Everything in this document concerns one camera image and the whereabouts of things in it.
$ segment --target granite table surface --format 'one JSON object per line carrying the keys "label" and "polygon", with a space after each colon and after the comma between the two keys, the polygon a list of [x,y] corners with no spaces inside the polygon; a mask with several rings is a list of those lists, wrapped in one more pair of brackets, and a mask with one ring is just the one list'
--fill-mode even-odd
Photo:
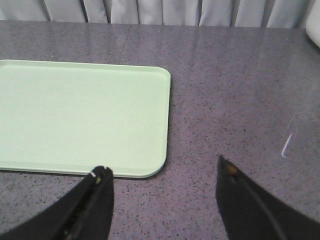
{"label": "granite table surface", "polygon": [[[0,21],[0,59],[171,73],[166,163],[145,180],[114,180],[110,240],[228,239],[215,199],[220,154],[320,221],[320,50],[305,30]],[[81,179],[0,171],[0,233]]]}

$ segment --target curtain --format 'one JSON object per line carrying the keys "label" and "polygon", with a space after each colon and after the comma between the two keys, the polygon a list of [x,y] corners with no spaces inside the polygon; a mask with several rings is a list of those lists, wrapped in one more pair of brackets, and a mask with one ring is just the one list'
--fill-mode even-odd
{"label": "curtain", "polygon": [[315,0],[0,0],[0,20],[305,28]]}

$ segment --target light green tray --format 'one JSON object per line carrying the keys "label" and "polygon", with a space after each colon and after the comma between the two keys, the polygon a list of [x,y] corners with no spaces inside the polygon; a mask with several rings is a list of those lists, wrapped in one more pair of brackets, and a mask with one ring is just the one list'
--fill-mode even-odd
{"label": "light green tray", "polygon": [[145,178],[166,160],[160,67],[0,60],[0,169]]}

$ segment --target curtain fold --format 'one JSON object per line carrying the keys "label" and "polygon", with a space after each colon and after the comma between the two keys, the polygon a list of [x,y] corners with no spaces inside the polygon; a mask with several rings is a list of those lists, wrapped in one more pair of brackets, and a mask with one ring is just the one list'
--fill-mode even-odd
{"label": "curtain fold", "polygon": [[0,0],[0,20],[50,21],[42,0]]}
{"label": "curtain fold", "polygon": [[239,3],[235,27],[261,27],[266,0],[242,0]]}
{"label": "curtain fold", "polygon": [[162,0],[137,0],[139,24],[162,25]]}
{"label": "curtain fold", "polygon": [[305,28],[315,0],[0,0],[0,20]]}
{"label": "curtain fold", "polygon": [[310,0],[276,0],[266,27],[297,27],[309,4]]}
{"label": "curtain fold", "polygon": [[83,0],[89,23],[108,23],[106,7],[101,0]]}
{"label": "curtain fold", "polygon": [[44,0],[44,3],[53,22],[86,22],[79,0]]}
{"label": "curtain fold", "polygon": [[112,24],[138,24],[137,0],[113,0],[111,6]]}
{"label": "curtain fold", "polygon": [[203,0],[199,25],[230,26],[232,5],[232,0]]}

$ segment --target plastic tray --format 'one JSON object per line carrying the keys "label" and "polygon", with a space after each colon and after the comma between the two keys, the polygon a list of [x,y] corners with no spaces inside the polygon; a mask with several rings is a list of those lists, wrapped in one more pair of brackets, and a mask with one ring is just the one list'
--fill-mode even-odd
{"label": "plastic tray", "polygon": [[145,178],[164,165],[160,67],[0,60],[0,169]]}

